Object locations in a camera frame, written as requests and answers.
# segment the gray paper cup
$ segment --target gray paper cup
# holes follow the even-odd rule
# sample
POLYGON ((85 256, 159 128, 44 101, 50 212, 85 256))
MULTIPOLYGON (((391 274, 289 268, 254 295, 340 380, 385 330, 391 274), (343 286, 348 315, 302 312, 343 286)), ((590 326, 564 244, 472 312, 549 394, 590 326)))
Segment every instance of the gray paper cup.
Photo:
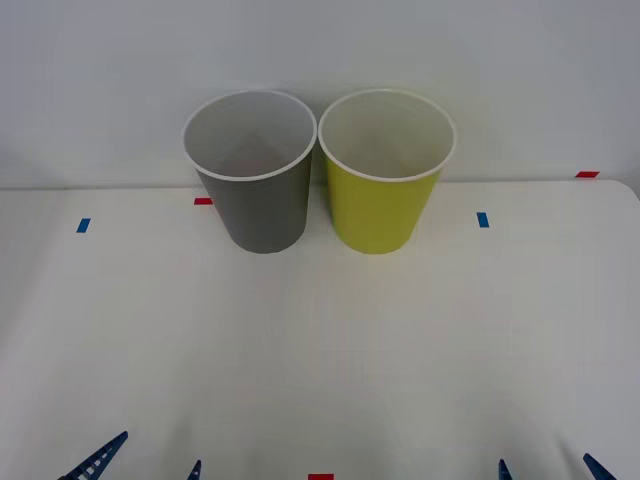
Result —
POLYGON ((226 95, 191 116, 184 148, 240 247, 273 253, 300 238, 317 132, 309 107, 270 90, 226 95))

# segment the cup rim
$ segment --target cup rim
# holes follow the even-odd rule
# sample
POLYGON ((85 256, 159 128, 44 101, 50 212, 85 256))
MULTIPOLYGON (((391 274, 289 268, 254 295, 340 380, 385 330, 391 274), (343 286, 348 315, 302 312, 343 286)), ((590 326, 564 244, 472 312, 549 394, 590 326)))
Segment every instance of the cup rim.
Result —
POLYGON ((451 116, 447 113, 447 111, 442 108, 440 105, 438 105, 436 102, 434 102, 433 100, 430 100, 426 97, 423 97, 421 95, 418 95, 417 93, 413 93, 407 90, 402 90, 402 89, 397 89, 397 88, 370 88, 367 90, 358 90, 357 92, 351 93, 349 95, 345 95, 341 98, 339 98, 338 100, 336 100, 335 102, 333 102, 329 108, 327 108, 325 110, 325 112, 322 114, 322 117, 320 118, 320 123, 318 126, 318 139, 320 141, 320 146, 322 147, 322 150, 324 151, 324 153, 327 155, 327 157, 329 158, 329 160, 331 160, 333 163, 335 163, 338 167, 342 168, 343 170, 346 170, 347 172, 356 175, 360 178, 365 178, 367 180, 373 180, 376 182, 386 182, 386 183, 405 183, 405 182, 412 182, 415 180, 420 180, 422 178, 425 177, 429 177, 431 175, 433 175, 434 173, 436 173, 438 170, 441 170, 445 164, 449 161, 449 159, 453 156, 454 151, 456 150, 456 147, 458 145, 458 130, 456 129, 456 125, 455 123, 453 123, 453 120, 451 119, 451 116), (333 153, 331 153, 331 151, 327 148, 325 142, 324 142, 324 137, 323 137, 323 132, 322 132, 322 127, 324 125, 324 122, 326 121, 328 115, 331 113, 331 111, 336 108, 338 105, 340 105, 343 102, 346 102, 347 100, 350 100, 354 97, 358 97, 360 95, 368 95, 371 93, 381 93, 381 92, 386 92, 386 93, 394 93, 394 94, 399 94, 399 95, 405 95, 408 97, 412 97, 416 100, 419 100, 423 103, 426 103, 427 105, 429 105, 430 107, 433 107, 435 110, 437 110, 440 114, 442 114, 442 116, 447 120, 447 122, 449 123, 449 127, 451 128, 451 133, 452 133, 452 142, 451 142, 451 148, 449 149, 449 153, 447 154, 447 156, 444 158, 444 160, 442 160, 440 163, 438 163, 438 165, 436 165, 435 167, 433 167, 430 170, 427 170, 426 172, 422 172, 419 173, 418 175, 412 175, 410 177, 376 177, 375 175, 369 175, 363 172, 359 172, 358 170, 354 170, 351 167, 348 167, 347 165, 345 165, 344 163, 342 163, 340 160, 338 160, 333 153))
POLYGON ((311 109, 302 100, 300 100, 297 97, 294 97, 293 95, 289 95, 288 93, 280 92, 278 90, 270 90, 270 89, 239 90, 236 92, 227 93, 225 95, 220 95, 218 97, 215 97, 213 100, 207 100, 202 105, 200 105, 200 107, 196 108, 196 110, 191 115, 189 115, 187 122, 184 124, 184 127, 182 128, 182 148, 184 149, 184 153, 186 154, 187 158, 189 159, 193 167, 199 172, 204 173, 209 177, 217 178, 218 180, 224 180, 227 182, 255 182, 258 180, 265 180, 267 178, 275 177, 276 175, 284 173, 287 170, 290 170, 296 165, 298 165, 300 162, 302 162, 306 158, 306 156, 309 154, 309 152, 311 152, 311 149, 315 145, 317 138, 318 138, 318 122, 316 120, 316 116, 313 114, 311 109), (189 155, 189 152, 187 151, 187 146, 185 145, 185 136, 187 133, 187 129, 189 128, 191 121, 205 108, 213 105, 216 102, 224 100, 226 98, 233 97, 235 95, 242 95, 245 93, 268 93, 272 95, 279 95, 281 97, 286 97, 289 100, 293 100, 298 105, 300 105, 307 112, 307 114, 309 114, 309 117, 311 118, 311 123, 313 125, 313 134, 311 135, 311 140, 309 141, 309 145, 307 145, 307 148, 305 148, 304 152, 302 152, 302 154, 298 158, 296 158, 293 162, 287 163, 284 167, 281 167, 272 172, 267 172, 260 175, 253 175, 250 177, 231 177, 228 175, 221 175, 219 173, 214 173, 210 170, 207 170, 206 168, 199 165, 193 158, 191 158, 191 155, 189 155))

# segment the tape marker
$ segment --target tape marker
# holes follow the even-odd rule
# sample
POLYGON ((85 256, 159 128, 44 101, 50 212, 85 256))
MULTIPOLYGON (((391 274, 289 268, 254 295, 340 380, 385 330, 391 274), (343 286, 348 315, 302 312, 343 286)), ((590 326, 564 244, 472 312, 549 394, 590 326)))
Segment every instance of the tape marker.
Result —
POLYGON ((90 221, 90 218, 83 218, 82 220, 80 220, 80 225, 78 225, 78 230, 76 230, 76 233, 86 233, 87 228, 89 228, 90 221))
POLYGON ((576 178, 596 178, 600 172, 582 170, 576 174, 576 178))
POLYGON ((480 228, 489 228, 489 219, 487 218, 487 214, 484 212, 476 213, 478 216, 478 225, 480 228))

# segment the white tabletop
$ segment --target white tabletop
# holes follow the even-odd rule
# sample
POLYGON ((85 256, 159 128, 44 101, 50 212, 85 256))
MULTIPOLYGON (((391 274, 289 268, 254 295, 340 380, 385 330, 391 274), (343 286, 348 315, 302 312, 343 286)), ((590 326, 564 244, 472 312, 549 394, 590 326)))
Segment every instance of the white tabletop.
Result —
POLYGON ((319 189, 298 243, 247 253, 203 193, 0 192, 0 478, 123 430, 105 480, 585 480, 586 451, 637 478, 627 187, 440 184, 384 256, 319 189))

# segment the blue tape marker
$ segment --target blue tape marker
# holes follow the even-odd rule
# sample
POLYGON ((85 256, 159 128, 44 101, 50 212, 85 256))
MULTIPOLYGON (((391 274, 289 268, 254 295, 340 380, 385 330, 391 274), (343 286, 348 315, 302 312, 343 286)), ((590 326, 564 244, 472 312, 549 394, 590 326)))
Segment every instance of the blue tape marker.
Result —
POLYGON ((82 220, 80 220, 80 225, 78 225, 78 230, 76 230, 76 233, 86 233, 87 228, 89 228, 90 221, 90 218, 83 218, 82 220))
POLYGON ((512 480, 507 464, 502 459, 498 463, 498 480, 512 480))
POLYGON ((478 215, 478 225, 480 225, 480 228, 489 228, 489 219, 487 218, 487 214, 484 212, 478 212, 476 215, 478 215))

